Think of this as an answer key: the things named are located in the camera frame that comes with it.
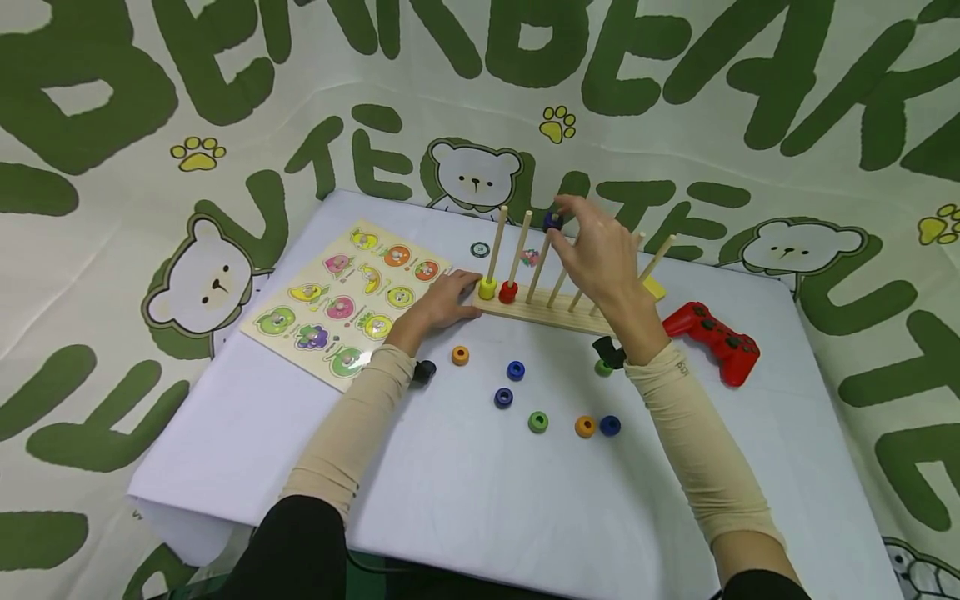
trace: black sleeve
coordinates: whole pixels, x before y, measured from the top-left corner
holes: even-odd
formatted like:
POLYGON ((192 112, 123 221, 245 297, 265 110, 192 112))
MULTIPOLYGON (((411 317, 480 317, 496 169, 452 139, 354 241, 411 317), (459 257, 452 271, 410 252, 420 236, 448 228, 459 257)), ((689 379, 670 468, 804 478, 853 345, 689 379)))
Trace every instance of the black sleeve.
POLYGON ((810 600, 803 588, 773 571, 743 571, 733 575, 723 590, 724 600, 810 600))
POLYGON ((347 540, 340 513, 318 498, 283 498, 263 518, 218 600, 344 600, 347 540))

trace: dark blue ring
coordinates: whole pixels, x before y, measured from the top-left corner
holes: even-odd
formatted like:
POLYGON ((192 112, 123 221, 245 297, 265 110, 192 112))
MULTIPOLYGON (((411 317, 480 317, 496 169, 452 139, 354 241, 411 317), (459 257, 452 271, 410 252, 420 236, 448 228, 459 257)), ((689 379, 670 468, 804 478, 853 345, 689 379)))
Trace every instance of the dark blue ring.
POLYGON ((493 403, 496 404, 497 408, 510 408, 510 405, 514 403, 514 393, 510 391, 510 388, 500 388, 493 395, 493 403))
POLYGON ((613 415, 606 415, 600 419, 600 432, 608 438, 620 433, 620 419, 613 415))

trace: hand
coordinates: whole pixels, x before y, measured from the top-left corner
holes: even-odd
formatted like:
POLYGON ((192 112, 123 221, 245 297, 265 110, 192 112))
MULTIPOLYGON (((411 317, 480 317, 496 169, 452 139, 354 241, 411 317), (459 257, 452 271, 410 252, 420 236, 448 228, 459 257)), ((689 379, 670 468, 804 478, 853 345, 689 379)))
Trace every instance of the hand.
POLYGON ((482 277, 458 269, 437 277, 430 289, 414 302, 407 312, 394 323, 394 328, 384 341, 416 356, 420 343, 430 329, 450 327, 461 319, 476 319, 483 314, 476 306, 463 306, 460 296, 470 285, 482 277))
POLYGON ((554 200, 562 214, 577 218, 580 234, 571 246, 559 230, 550 229, 550 245, 570 279, 600 307, 630 362, 649 363, 670 338, 660 324, 656 299, 636 280, 638 237, 580 196, 554 200))
POLYGON ((450 327, 461 319, 476 319, 482 314, 480 309, 462 305, 460 297, 464 290, 479 281, 480 277, 482 276, 479 273, 463 269, 457 269, 449 275, 440 275, 406 314, 420 320, 429 329, 450 327))
POLYGON ((559 230, 547 232, 570 279, 601 309, 605 304, 638 296, 637 238, 580 196, 557 196, 555 200, 562 214, 572 213, 580 223, 580 234, 573 246, 559 230))

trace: red game controller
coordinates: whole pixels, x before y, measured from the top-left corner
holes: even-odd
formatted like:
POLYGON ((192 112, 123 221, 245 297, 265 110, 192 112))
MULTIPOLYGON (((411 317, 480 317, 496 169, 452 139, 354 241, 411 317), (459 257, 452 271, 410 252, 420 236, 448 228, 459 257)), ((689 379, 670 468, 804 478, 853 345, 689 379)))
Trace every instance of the red game controller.
POLYGON ((666 334, 674 338, 683 333, 710 346, 720 361, 720 378, 732 388, 743 385, 760 357, 754 338, 736 333, 717 321, 700 302, 688 302, 663 322, 666 334))

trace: green ring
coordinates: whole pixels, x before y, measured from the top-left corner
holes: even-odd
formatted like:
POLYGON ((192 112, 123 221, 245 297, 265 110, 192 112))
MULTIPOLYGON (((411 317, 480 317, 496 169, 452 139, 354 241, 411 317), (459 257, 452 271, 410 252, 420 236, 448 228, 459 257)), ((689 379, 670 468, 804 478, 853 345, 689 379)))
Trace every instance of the green ring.
POLYGON ((609 377, 611 373, 613 373, 613 367, 605 363, 603 359, 598 360, 597 363, 593 365, 593 370, 601 377, 609 377))
POLYGON ((547 418, 545 413, 541 411, 535 411, 530 413, 530 419, 528 419, 527 424, 530 425, 530 431, 533 431, 534 433, 543 433, 550 424, 550 419, 547 418))

